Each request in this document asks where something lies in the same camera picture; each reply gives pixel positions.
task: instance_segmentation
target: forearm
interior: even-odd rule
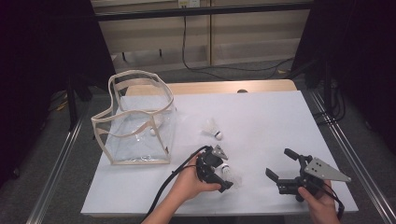
[[[166,224],[176,210],[184,203],[176,195],[168,194],[142,224]]]

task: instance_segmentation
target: hand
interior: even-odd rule
[[[220,184],[206,184],[198,179],[195,165],[199,155],[200,153],[194,156],[186,168],[178,174],[175,184],[169,191],[170,197],[175,197],[184,203],[203,191],[214,191],[221,188]]]
[[[325,180],[325,184],[331,186],[330,180]],[[332,193],[326,185],[324,188]],[[335,212],[335,202],[334,199],[329,195],[325,194],[321,190],[314,197],[306,188],[299,187],[298,192],[306,200],[309,206],[310,216],[315,224],[339,224],[340,221],[337,218]]]

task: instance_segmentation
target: person's left hand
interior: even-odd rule
[[[221,188],[220,184],[207,184],[198,179],[195,165],[199,155],[200,153],[194,156],[187,164],[189,167],[184,168],[178,174],[175,184],[169,191],[168,195],[172,195],[182,203],[203,191],[214,191]]]

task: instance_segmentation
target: person's right hand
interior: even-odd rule
[[[330,180],[324,181],[327,185],[331,185]],[[332,193],[332,191],[324,185],[324,188]],[[299,187],[298,192],[306,200],[309,206],[310,216],[315,224],[339,224],[335,212],[334,199],[322,191],[319,191],[315,197],[309,193],[304,187]]]

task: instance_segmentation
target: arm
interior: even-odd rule
[[[325,180],[325,183],[329,186],[331,185],[329,180]],[[325,189],[328,192],[332,192],[327,186],[325,186]],[[334,199],[329,197],[329,195],[318,192],[314,197],[303,187],[299,187],[298,192],[308,203],[310,216],[315,224],[340,224],[335,212]]]
[[[187,200],[194,198],[200,192],[214,191],[221,188],[220,184],[206,184],[198,179],[195,164],[197,156],[193,157],[183,171],[178,174],[175,184],[163,201],[142,222],[143,224],[168,223],[176,210]]]

